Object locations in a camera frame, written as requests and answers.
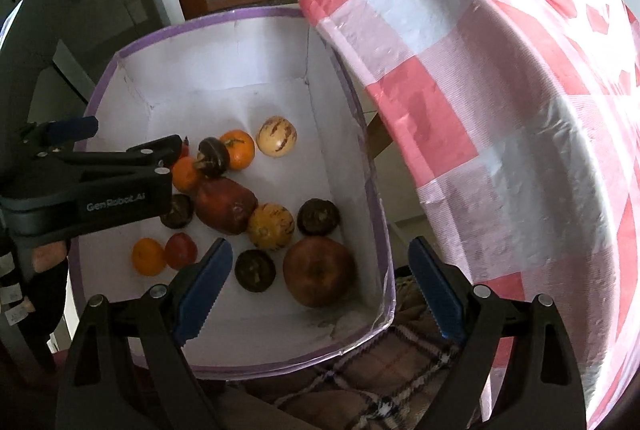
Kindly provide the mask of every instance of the plaid fabric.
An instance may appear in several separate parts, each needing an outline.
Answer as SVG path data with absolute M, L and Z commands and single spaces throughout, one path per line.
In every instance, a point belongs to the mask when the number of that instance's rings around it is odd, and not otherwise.
M 245 391 L 322 430 L 414 428 L 457 349 L 440 336 L 413 277 L 397 287 L 386 331 L 320 365 L 245 381 Z
M 556 300 L 594 428 L 640 363 L 638 21 L 621 0 L 300 6 L 375 101 L 444 259 Z

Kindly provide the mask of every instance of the storage box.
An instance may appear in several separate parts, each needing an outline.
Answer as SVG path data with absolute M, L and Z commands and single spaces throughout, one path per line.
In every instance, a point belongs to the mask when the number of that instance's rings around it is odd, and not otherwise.
M 340 209 L 342 225 L 332 237 L 353 251 L 356 287 L 329 308 L 305 308 L 286 289 L 284 251 L 273 254 L 278 273 L 264 293 L 247 292 L 232 273 L 200 336 L 183 349 L 198 377 L 290 372 L 347 352 L 391 323 L 393 266 L 364 117 L 334 52 L 299 10 L 236 10 L 146 36 L 116 53 L 86 114 L 98 118 L 100 129 L 78 150 L 124 150 L 179 134 L 191 140 L 192 155 L 204 137 L 233 128 L 255 136 L 268 117 L 284 116 L 298 131 L 292 152 L 278 159 L 257 152 L 249 168 L 228 176 L 260 203 L 282 204 L 294 216 L 309 198 L 330 199 Z M 220 236 L 197 218 L 184 231 L 199 256 Z M 70 274 L 78 312 L 96 293 L 119 301 L 168 283 L 174 270 L 140 276 L 130 251 L 143 236 L 164 244 L 173 233 L 155 218 L 76 240 Z M 293 242 L 300 236 L 296 231 Z M 244 234 L 226 238 L 236 256 L 252 247 Z M 131 345 L 140 360 L 140 343 Z

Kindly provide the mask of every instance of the white label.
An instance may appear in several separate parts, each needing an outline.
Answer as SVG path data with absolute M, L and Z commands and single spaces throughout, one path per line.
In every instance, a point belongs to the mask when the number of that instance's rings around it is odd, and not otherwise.
M 0 256 L 0 276 L 5 276 L 15 269 L 14 258 L 11 253 Z
M 17 302 L 18 300 L 22 300 L 22 289 L 20 289 L 20 284 L 0 287 L 0 304 L 7 305 L 12 302 Z
M 15 325 L 29 316 L 29 311 L 22 303 L 20 305 L 17 305 L 16 307 L 12 307 L 11 309 L 9 309 L 4 313 L 4 316 L 6 316 L 6 320 L 9 322 L 9 325 Z

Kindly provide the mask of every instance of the brown plaid clothing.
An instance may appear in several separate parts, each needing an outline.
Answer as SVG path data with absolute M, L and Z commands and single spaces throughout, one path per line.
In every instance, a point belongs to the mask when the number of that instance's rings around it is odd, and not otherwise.
M 247 428 L 414 428 L 447 377 L 457 349 L 440 336 L 414 280 L 398 279 L 396 287 L 393 324 L 362 346 L 297 372 L 228 388 L 235 391 L 233 396 L 268 403 L 271 410 L 280 412 L 279 419 L 291 416 L 286 423 L 260 419 L 259 424 L 254 421 Z M 236 430 L 231 423 L 228 428 Z

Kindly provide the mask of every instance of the tablecloth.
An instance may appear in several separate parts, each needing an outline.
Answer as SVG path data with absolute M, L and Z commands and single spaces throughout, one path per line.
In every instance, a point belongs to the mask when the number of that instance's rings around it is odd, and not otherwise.
M 554 298 L 595 428 L 640 361 L 638 21 L 622 0 L 300 7 L 374 100 L 444 259 L 503 297 Z

